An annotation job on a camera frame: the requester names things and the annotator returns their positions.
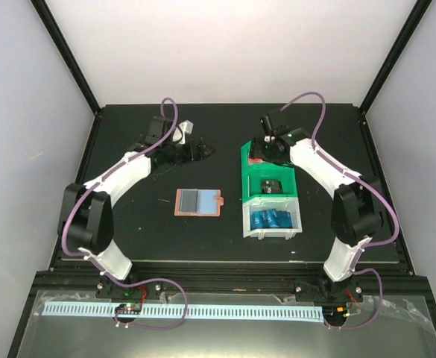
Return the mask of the pink card holder wallet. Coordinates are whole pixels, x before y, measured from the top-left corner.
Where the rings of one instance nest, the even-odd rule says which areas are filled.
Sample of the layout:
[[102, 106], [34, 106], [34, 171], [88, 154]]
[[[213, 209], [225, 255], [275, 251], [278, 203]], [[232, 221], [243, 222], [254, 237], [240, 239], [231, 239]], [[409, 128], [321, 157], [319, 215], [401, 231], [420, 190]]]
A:
[[179, 211], [180, 191], [177, 189], [174, 207], [175, 216], [219, 217], [224, 206], [224, 198], [219, 189], [196, 189], [198, 191], [198, 209], [196, 213], [181, 213]]

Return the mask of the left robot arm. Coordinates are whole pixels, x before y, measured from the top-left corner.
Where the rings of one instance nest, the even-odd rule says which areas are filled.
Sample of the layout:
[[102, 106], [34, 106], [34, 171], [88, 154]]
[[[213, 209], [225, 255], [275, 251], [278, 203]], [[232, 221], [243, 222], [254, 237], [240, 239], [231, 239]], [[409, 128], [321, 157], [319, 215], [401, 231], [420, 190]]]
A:
[[163, 165], [178, 166], [205, 160], [214, 148], [204, 139], [192, 139], [193, 124], [156, 116], [148, 133], [103, 174], [85, 184], [69, 184], [63, 193], [58, 235], [63, 252], [98, 265], [113, 278], [123, 298], [134, 296], [139, 279], [133, 264], [114, 240], [113, 207], [135, 184]]

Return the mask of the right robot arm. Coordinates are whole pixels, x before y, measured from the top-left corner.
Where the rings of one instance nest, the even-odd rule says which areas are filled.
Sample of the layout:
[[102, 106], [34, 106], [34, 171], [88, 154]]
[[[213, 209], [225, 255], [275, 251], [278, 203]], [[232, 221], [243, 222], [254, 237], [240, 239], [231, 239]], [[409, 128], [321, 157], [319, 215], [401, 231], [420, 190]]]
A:
[[281, 110], [260, 119], [264, 136], [254, 138], [250, 156], [277, 165], [293, 165], [319, 183], [332, 199], [330, 224], [335, 240], [317, 279], [322, 298], [334, 301], [347, 281], [373, 235], [383, 225], [385, 199], [378, 178], [348, 169], [318, 145], [316, 133], [292, 129]]

